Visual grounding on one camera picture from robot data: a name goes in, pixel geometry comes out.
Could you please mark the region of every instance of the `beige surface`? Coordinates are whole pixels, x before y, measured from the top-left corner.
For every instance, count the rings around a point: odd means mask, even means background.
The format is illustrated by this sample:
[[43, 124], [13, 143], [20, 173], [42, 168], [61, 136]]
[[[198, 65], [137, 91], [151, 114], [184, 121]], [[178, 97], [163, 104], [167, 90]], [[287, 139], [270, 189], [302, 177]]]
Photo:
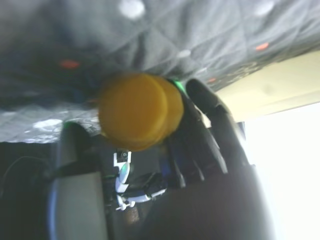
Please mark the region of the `beige surface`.
[[236, 121], [320, 102], [320, 51], [269, 65], [217, 94]]

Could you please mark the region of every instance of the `quilted fabric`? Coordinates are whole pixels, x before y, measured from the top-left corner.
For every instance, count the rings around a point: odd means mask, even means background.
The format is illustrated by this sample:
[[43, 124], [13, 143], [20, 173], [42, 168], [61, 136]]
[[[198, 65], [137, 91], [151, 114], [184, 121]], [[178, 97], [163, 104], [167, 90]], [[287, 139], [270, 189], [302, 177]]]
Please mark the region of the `quilted fabric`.
[[54, 142], [63, 121], [99, 132], [100, 87], [122, 72], [217, 91], [320, 48], [318, 0], [4, 0], [0, 142]]

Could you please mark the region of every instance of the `patterned fabric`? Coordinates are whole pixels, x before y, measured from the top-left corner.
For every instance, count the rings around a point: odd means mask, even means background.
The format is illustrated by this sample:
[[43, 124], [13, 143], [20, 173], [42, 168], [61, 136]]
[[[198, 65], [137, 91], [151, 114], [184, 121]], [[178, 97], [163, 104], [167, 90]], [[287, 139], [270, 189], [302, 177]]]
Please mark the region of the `patterned fabric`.
[[114, 74], [214, 91], [320, 48], [318, 0], [4, 0], [0, 142], [54, 142], [63, 121], [99, 132], [90, 103]]

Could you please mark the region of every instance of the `yellow lid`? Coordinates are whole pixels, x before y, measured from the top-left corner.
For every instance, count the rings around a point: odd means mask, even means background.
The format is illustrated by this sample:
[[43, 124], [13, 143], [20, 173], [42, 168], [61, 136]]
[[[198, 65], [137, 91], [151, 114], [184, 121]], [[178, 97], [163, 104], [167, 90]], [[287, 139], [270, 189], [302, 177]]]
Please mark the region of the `yellow lid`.
[[179, 91], [159, 76], [126, 74], [98, 100], [102, 131], [119, 148], [140, 151], [177, 129], [184, 109]]

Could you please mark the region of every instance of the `orange dot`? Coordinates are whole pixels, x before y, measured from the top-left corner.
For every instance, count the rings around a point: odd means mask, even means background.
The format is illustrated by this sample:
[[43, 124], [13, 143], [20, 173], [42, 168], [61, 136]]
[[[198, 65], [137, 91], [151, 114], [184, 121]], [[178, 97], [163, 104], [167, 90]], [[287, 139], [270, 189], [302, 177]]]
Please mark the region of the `orange dot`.
[[76, 69], [79, 67], [80, 63], [75, 60], [65, 59], [62, 60], [59, 65], [65, 69]]
[[263, 44], [261, 44], [261, 45], [259, 45], [259, 46], [256, 46], [256, 47], [255, 47], [255, 50], [257, 50], [257, 51], [263, 51], [263, 50], [265, 50], [267, 47], [269, 47], [269, 43], [268, 43], [268, 42], [265, 42], [265, 43], [263, 43]]
[[211, 79], [209, 79], [207, 82], [208, 83], [213, 83], [215, 80], [217, 80], [216, 78], [211, 78]]

